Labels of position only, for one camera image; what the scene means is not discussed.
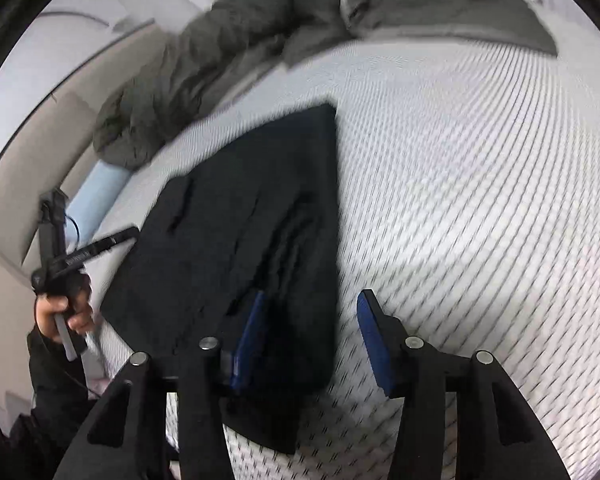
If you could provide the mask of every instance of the patterned mattress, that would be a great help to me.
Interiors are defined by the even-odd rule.
[[[401,400],[376,386],[355,316],[362,288],[437,348],[494,353],[574,479],[600,467],[600,37],[538,10],[552,59],[453,40],[350,43],[270,73],[193,124],[133,176],[100,232],[142,224],[170,176],[249,127],[330,99],[338,107],[341,245],[333,383],[295,456],[226,430],[238,479],[385,478]],[[94,305],[121,253],[92,262]],[[129,348],[106,324],[109,375]],[[444,478],[454,474],[448,398]],[[176,400],[168,436],[177,442]]]

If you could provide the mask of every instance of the blue gripper pad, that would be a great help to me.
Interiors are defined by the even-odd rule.
[[[232,354],[231,389],[239,394],[251,383],[251,375],[257,360],[262,355],[266,339],[265,296],[261,290],[253,300],[253,306],[244,326],[244,331]]]
[[[370,297],[367,298],[365,293],[370,293]],[[371,291],[362,291],[358,295],[358,325],[360,326],[360,332],[362,332],[362,338],[365,341],[366,354],[369,356],[371,361],[371,369],[374,372],[376,378],[376,384],[384,390],[386,396],[390,396],[390,392],[395,387],[395,375],[391,362],[391,354],[389,349],[384,343],[376,316],[374,315],[369,301],[376,301]]]

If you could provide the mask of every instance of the black garment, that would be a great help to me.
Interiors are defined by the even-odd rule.
[[[294,450],[302,396],[333,370],[334,116],[321,105],[263,124],[170,180],[101,306],[131,348],[175,355],[185,369],[189,348],[264,291],[264,355],[251,395],[225,405],[223,420],[283,452]],[[184,389],[200,380],[180,379]],[[182,389],[179,401],[182,428],[190,413]],[[180,431],[181,449],[189,438]]]
[[[53,478],[93,403],[80,359],[67,361],[62,345],[44,337],[37,327],[27,336],[27,346],[36,407],[29,416],[18,417],[9,442],[29,475],[47,480]]]

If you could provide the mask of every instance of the person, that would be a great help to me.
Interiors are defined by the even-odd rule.
[[[80,293],[72,301],[75,314],[67,320],[74,332],[95,329],[89,303],[91,282],[84,274]],[[67,310],[67,298],[39,296],[34,307],[35,326],[27,335],[29,373],[34,392],[30,415],[17,418],[9,444],[30,478],[50,480],[64,452],[84,422],[95,400],[89,399],[81,359],[69,362],[54,315]]]

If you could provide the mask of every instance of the black wire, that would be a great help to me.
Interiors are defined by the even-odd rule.
[[[74,245],[74,251],[75,251],[80,246],[80,229],[78,229],[78,224],[75,222],[75,220],[73,218],[71,218],[69,215],[64,215],[64,218],[65,219],[68,218],[75,227],[75,233],[77,235],[75,245]]]
[[[33,303],[33,319],[36,319],[36,303],[38,302],[38,298],[36,298],[36,301],[34,301]],[[40,328],[38,327],[38,324],[36,323],[36,328],[37,328],[37,332],[38,332],[38,336],[40,337],[40,342],[42,343],[42,346],[45,347],[46,350],[46,354],[49,356],[49,360],[53,361],[53,363],[60,368],[61,372],[63,374],[65,374],[67,377],[69,377],[75,384],[77,384],[78,386],[80,386],[81,388],[87,390],[88,393],[90,393],[91,395],[95,396],[96,399],[100,398],[100,394],[94,392],[90,387],[86,386],[85,384],[82,384],[78,379],[76,379],[75,377],[73,377],[69,372],[67,372],[64,367],[58,362],[58,360],[53,356],[53,354],[51,353],[51,350],[49,350],[49,347],[46,345],[45,342],[45,337],[42,335],[42,332],[40,332]]]

